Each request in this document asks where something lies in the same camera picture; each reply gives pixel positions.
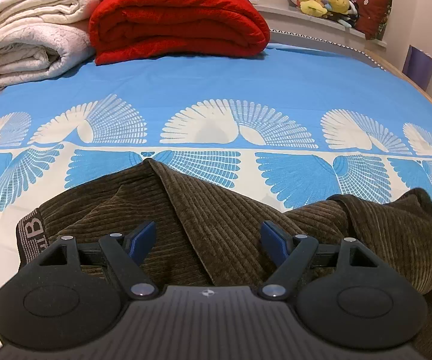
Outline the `brown corduroy pants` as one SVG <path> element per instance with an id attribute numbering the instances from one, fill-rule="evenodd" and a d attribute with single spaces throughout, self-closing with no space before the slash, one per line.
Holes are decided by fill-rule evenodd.
<path id="1" fill-rule="evenodd" d="M 275 269 L 261 247 L 266 220 L 323 244 L 354 237 L 424 295 L 427 321 L 415 348 L 432 359 L 432 199 L 421 188 L 387 204 L 331 193 L 280 212 L 148 159 L 68 189 L 22 218 L 16 227 L 20 261 L 29 263 L 60 236 L 96 242 L 147 220 L 157 234 L 143 269 L 159 286 L 259 285 Z"/>

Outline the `blue white patterned bedsheet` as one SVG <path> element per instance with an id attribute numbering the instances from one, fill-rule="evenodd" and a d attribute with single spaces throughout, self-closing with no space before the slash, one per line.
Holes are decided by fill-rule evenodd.
<path id="1" fill-rule="evenodd" d="M 21 263 L 22 218 L 148 159 L 280 212 L 332 193 L 432 199 L 432 104 L 362 53 L 279 44 L 0 89 L 0 359 L 428 359 L 424 295 L 351 236 L 290 234 L 259 285 L 159 286 L 149 254 L 124 250 L 132 231 L 60 236 Z"/>

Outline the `red folded blanket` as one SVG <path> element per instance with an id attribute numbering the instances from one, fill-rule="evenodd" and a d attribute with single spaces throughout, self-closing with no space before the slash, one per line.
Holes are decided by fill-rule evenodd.
<path id="1" fill-rule="evenodd" d="M 89 34 L 98 65 L 170 54 L 246 58 L 270 41 L 249 0 L 103 0 Z"/>

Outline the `purple bag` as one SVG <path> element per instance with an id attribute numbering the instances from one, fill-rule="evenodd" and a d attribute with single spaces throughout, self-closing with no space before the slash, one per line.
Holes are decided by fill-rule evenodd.
<path id="1" fill-rule="evenodd" d="M 432 78 L 432 57 L 417 47 L 409 46 L 402 73 L 426 91 Z"/>

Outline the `white folded quilt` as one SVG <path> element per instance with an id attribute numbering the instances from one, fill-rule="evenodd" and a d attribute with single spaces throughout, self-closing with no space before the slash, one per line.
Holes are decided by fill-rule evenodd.
<path id="1" fill-rule="evenodd" d="M 94 54 L 102 0 L 0 0 L 0 88 L 58 77 Z"/>

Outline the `white windowsill ledge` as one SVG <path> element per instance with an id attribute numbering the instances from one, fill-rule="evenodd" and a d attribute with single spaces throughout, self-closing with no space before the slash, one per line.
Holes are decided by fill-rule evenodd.
<path id="1" fill-rule="evenodd" d="M 289 0 L 259 0 L 255 8 L 273 30 L 297 33 L 320 38 L 359 50 L 386 50 L 387 44 L 379 40 L 367 40 L 353 28 L 345 28 L 336 22 L 307 16 L 289 4 Z"/>

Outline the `yellow plush toys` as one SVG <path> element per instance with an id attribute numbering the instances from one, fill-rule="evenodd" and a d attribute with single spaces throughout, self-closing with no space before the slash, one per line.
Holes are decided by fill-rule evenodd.
<path id="1" fill-rule="evenodd" d="M 329 15 L 355 15 L 350 0 L 292 0 L 307 16 L 324 17 Z"/>

